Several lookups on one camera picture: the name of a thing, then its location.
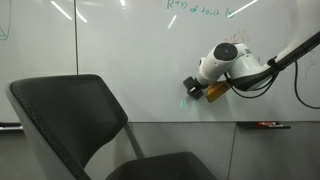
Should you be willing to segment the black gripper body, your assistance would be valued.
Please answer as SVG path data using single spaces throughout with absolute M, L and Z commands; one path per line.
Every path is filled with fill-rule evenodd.
M 203 91 L 197 84 L 191 83 L 187 87 L 187 94 L 194 99 L 199 99 L 203 96 Z

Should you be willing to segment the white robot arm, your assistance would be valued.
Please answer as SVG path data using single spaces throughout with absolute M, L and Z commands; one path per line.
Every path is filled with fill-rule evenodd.
M 214 101 L 229 88 L 241 91 L 256 91 L 273 84 L 278 73 L 295 63 L 306 53 L 320 44 L 320 30 L 317 19 L 320 13 L 318 0 L 297 0 L 297 14 L 293 17 L 294 34 L 288 46 L 264 65 L 243 43 L 220 43 L 199 63 L 195 78 L 183 81 L 187 93 L 194 99 L 203 96 Z

